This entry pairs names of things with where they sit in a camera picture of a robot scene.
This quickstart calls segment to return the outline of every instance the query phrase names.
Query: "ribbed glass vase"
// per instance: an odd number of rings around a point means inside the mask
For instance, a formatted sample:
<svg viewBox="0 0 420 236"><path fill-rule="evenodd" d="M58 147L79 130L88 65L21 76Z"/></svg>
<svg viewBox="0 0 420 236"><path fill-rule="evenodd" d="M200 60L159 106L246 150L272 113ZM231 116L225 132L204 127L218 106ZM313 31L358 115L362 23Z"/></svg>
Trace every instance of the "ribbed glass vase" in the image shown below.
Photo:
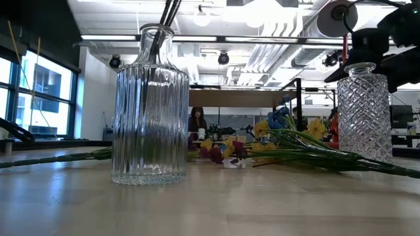
<svg viewBox="0 0 420 236"><path fill-rule="evenodd" d="M117 76L112 180L175 183L186 176L189 78L172 63L170 28L140 34L139 56Z"/></svg>
<svg viewBox="0 0 420 236"><path fill-rule="evenodd" d="M371 62L347 66L338 82L340 150L392 162L387 77L372 74Z"/></svg>

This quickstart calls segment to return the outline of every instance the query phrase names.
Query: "black cable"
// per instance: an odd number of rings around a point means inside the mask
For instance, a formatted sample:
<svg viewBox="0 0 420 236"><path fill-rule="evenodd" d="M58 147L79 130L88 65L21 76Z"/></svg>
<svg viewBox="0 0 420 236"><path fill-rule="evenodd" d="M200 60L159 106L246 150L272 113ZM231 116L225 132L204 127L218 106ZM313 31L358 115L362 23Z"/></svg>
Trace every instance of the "black cable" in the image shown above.
<svg viewBox="0 0 420 236"><path fill-rule="evenodd" d="M393 7L396 7L396 8L399 8L399 7L402 7L402 6L403 6L403 5L399 4L399 3L395 3L395 2L392 2L392 1L389 1L389 0L357 0L357 1L354 1L354 2L350 3L350 4L346 7L346 10L343 12L343 24L344 24L344 27L345 27L345 28L348 30L348 32L350 32L350 33L354 33L354 31L353 31L353 29L352 29L352 28L350 28L350 26L347 24L347 14L348 14L348 11L349 11L350 7L353 7L355 4L360 3L360 2L362 2L362 1L375 1L375 2L378 2L378 3L388 4L388 5L393 6Z"/></svg>

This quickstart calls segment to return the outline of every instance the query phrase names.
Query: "person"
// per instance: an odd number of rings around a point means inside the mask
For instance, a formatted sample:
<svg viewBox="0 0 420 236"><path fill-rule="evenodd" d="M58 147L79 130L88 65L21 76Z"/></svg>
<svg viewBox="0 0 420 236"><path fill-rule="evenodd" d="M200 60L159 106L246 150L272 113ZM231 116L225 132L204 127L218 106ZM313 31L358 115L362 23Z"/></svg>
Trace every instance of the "person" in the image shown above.
<svg viewBox="0 0 420 236"><path fill-rule="evenodd" d="M191 117L188 118L188 132L198 132L199 128L207 131L203 108L192 108Z"/></svg>

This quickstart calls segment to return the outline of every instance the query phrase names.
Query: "fluorescent light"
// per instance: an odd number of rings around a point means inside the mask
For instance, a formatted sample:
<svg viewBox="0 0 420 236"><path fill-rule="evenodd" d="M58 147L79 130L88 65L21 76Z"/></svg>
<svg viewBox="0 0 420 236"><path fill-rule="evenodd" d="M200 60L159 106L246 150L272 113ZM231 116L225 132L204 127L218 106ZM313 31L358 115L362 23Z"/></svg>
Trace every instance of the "fluorescent light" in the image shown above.
<svg viewBox="0 0 420 236"><path fill-rule="evenodd" d="M255 42L255 43L297 43L294 38L280 37L226 37L226 42Z"/></svg>
<svg viewBox="0 0 420 236"><path fill-rule="evenodd" d="M96 41L136 41L134 35L82 35L81 38Z"/></svg>
<svg viewBox="0 0 420 236"><path fill-rule="evenodd" d="M166 1L142 1L142 0L77 0L79 2L84 3L144 3L144 4L160 4L163 5L166 3ZM202 5L206 7L212 7L213 6L212 1L185 1L182 4L188 4L188 5Z"/></svg>
<svg viewBox="0 0 420 236"><path fill-rule="evenodd" d="M221 89L256 89L255 86L220 86Z"/></svg>
<svg viewBox="0 0 420 236"><path fill-rule="evenodd" d="M260 89L267 89L267 90L280 90L281 87L260 87Z"/></svg>
<svg viewBox="0 0 420 236"><path fill-rule="evenodd" d="M306 43L308 44L338 44L342 45L343 40L342 39L332 39L332 38L319 38L319 39L307 39Z"/></svg>
<svg viewBox="0 0 420 236"><path fill-rule="evenodd" d="M174 42L196 41L196 42L215 42L216 37L209 36L174 36Z"/></svg>

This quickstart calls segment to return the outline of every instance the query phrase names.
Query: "wooden table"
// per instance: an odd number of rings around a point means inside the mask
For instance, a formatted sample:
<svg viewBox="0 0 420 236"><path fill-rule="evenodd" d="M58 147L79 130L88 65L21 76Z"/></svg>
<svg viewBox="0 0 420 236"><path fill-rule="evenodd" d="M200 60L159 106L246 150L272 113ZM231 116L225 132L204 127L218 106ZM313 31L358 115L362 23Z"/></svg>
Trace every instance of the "wooden table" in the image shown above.
<svg viewBox="0 0 420 236"><path fill-rule="evenodd" d="M0 161L95 148L26 151ZM395 163L420 168L420 162ZM420 180L189 163L185 181L123 186L110 161L0 170L0 235L419 235Z"/></svg>

